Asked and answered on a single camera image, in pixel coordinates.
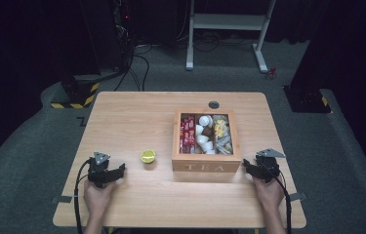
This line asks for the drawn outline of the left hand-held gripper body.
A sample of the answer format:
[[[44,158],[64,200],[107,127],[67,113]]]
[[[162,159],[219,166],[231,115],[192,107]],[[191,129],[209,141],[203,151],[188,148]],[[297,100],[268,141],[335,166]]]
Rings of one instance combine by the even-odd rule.
[[[104,188],[110,156],[104,153],[95,152],[89,159],[88,180],[93,182],[97,188]]]

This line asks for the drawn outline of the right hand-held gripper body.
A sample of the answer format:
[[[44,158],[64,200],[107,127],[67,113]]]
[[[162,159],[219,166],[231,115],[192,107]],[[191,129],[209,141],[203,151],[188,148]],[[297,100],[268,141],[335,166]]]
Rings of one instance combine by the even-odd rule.
[[[273,178],[280,175],[277,158],[285,158],[286,155],[272,148],[257,152],[256,163],[258,167],[257,178],[269,183]]]

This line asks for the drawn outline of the yellow-lid capsule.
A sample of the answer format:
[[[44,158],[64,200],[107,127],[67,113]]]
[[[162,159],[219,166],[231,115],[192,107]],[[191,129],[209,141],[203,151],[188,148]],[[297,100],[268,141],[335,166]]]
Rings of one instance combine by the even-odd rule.
[[[150,164],[152,163],[156,158],[156,153],[152,149],[147,149],[141,153],[141,160],[146,163]]]

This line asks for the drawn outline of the wooden tea box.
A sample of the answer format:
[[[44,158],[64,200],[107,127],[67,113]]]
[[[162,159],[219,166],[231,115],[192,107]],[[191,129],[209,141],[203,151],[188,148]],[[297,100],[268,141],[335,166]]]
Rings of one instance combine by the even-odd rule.
[[[180,126],[183,118],[188,115],[194,116],[195,130],[199,124],[199,118],[202,115],[210,115],[213,119],[214,130],[215,121],[223,118],[227,121],[226,136],[231,137],[231,145],[233,153],[231,155],[220,154],[216,148],[215,131],[212,136],[208,136],[209,140],[214,144],[215,154],[206,154],[202,148],[202,144],[196,142],[195,135],[195,152],[192,154],[182,154],[180,152]],[[174,125],[174,141],[172,152],[172,167],[174,171],[179,172],[205,172],[205,173],[235,173],[241,163],[239,140],[237,137],[237,128],[234,113],[232,110],[206,110],[206,109],[179,109],[175,115]]]

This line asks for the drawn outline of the person's left hand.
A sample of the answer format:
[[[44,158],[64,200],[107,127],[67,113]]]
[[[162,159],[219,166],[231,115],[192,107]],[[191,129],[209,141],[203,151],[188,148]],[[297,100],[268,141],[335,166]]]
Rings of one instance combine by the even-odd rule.
[[[105,188],[98,188],[93,182],[84,182],[84,200],[91,217],[103,217],[112,198],[115,183],[109,183]]]

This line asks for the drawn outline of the person's right hand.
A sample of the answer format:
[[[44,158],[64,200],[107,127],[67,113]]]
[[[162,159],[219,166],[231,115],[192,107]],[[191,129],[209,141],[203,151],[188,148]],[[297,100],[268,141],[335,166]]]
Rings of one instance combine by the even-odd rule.
[[[279,206],[283,200],[284,193],[281,185],[274,179],[265,183],[262,179],[253,178],[257,189],[257,196],[265,214],[278,215]]]

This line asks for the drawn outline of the clear grey packets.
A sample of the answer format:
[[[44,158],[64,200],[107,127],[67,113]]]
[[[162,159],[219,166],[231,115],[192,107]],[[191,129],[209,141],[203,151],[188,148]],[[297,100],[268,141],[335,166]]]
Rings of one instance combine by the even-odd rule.
[[[231,155],[233,153],[230,136],[217,136],[216,148],[220,154]]]

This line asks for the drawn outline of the clear packets with yellow contents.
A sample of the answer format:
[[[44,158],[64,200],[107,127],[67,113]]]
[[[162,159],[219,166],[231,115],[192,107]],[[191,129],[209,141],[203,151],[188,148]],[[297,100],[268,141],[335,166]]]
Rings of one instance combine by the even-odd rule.
[[[214,131],[216,137],[223,137],[227,132],[227,121],[223,118],[219,118],[215,121]]]

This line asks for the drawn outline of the stack of red sachets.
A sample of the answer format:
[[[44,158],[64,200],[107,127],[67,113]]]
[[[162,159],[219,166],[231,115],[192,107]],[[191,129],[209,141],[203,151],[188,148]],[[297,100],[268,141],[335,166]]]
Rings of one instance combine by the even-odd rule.
[[[180,152],[192,154],[195,152],[195,121],[193,115],[182,119],[180,126]]]

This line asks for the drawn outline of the black yellow striped base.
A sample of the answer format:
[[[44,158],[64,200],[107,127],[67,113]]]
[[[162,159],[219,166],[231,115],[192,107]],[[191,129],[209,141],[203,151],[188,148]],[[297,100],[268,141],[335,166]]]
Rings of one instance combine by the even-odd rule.
[[[89,107],[99,85],[95,81],[78,81],[73,76],[63,78],[51,100],[51,106],[56,109]]]

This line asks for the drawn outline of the dark equipment rack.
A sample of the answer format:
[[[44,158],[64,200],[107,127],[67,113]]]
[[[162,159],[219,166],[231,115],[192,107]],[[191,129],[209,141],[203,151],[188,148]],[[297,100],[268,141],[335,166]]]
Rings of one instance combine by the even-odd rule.
[[[133,28],[131,21],[130,0],[112,0],[113,20],[121,56],[121,68],[128,66],[133,50]]]

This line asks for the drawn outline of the white metal stand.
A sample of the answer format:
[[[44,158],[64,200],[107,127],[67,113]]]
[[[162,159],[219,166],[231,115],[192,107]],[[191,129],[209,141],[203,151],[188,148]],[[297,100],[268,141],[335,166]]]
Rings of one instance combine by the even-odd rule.
[[[195,0],[190,0],[188,43],[186,51],[185,68],[192,70],[194,67],[193,36],[195,29],[224,29],[259,31],[260,36],[256,44],[252,45],[261,73],[268,73],[269,69],[264,61],[262,46],[271,20],[276,0],[269,0],[267,11],[261,16],[251,15],[222,15],[222,14],[198,14],[195,12]]]

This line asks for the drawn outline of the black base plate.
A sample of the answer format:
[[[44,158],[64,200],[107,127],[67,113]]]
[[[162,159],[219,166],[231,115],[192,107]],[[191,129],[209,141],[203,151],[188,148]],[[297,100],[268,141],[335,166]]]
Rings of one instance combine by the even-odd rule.
[[[319,91],[305,91],[284,86],[283,92],[293,112],[297,113],[330,113],[328,100]]]

